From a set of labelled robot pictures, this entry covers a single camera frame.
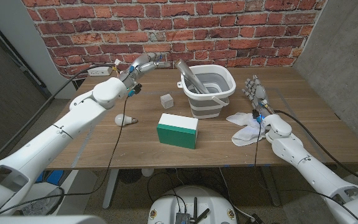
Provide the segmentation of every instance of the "red brick wall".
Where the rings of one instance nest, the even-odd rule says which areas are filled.
[[[57,68],[139,54],[226,67],[290,66],[325,0],[23,0]]]

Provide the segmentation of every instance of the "table leg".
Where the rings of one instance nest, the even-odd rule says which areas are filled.
[[[116,187],[116,181],[118,177],[119,169],[110,170],[109,182],[107,183],[106,193],[104,194],[104,200],[102,207],[107,209],[111,205],[112,194],[114,193],[114,188]]]
[[[261,167],[262,169],[262,176],[264,178],[264,181],[266,183],[266,186],[268,189],[276,189],[276,185],[274,183],[273,174],[270,170],[270,167]],[[280,206],[281,201],[280,197],[278,196],[277,191],[269,191],[270,198],[272,199],[272,203],[274,206]]]

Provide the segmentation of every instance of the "wooden table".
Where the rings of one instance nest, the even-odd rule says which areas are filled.
[[[250,113],[250,101],[241,92],[244,82],[258,75],[266,87],[270,104],[275,110],[296,116],[339,161],[358,164],[358,139],[330,107],[309,87],[292,68],[231,68],[236,81],[236,91],[229,97],[217,118],[201,119],[198,123],[196,149],[185,149],[159,143],[157,123],[162,113],[191,117],[190,105],[182,89],[178,70],[155,70],[146,74],[139,83],[142,91],[127,101],[126,115],[138,123],[122,129],[118,147],[112,159],[112,169],[167,168],[167,167],[223,167],[252,166],[255,144],[238,147],[231,137],[242,126],[226,121],[236,112]],[[93,89],[95,84],[110,77],[88,77],[76,96]],[[165,110],[160,96],[171,94],[174,107]],[[123,111],[124,100],[117,100],[115,107],[92,132],[75,139],[50,165],[49,169],[105,169],[117,141],[119,126],[114,123]],[[68,112],[68,105],[59,118]],[[321,162],[332,160],[290,118],[280,115],[291,124],[293,132],[303,141],[306,150]],[[288,165],[272,151],[265,139],[259,143],[257,165]]]

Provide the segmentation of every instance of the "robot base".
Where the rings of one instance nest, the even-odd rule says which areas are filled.
[[[153,203],[148,217],[148,224],[237,223],[236,215],[230,202],[215,191],[202,186],[185,185],[175,188],[175,192],[185,201],[186,212],[183,202],[178,198],[181,211],[179,213],[177,198],[171,196],[174,192],[170,190],[164,194],[167,196],[162,196]]]

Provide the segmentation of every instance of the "white cloth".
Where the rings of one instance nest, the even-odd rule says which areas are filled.
[[[236,113],[235,115],[228,116],[226,120],[240,126],[247,125],[245,128],[234,134],[231,138],[231,141],[237,146],[246,146],[248,144],[257,142],[259,128],[259,140],[265,137],[264,126],[262,124],[259,126],[259,123],[252,117],[251,113]]]

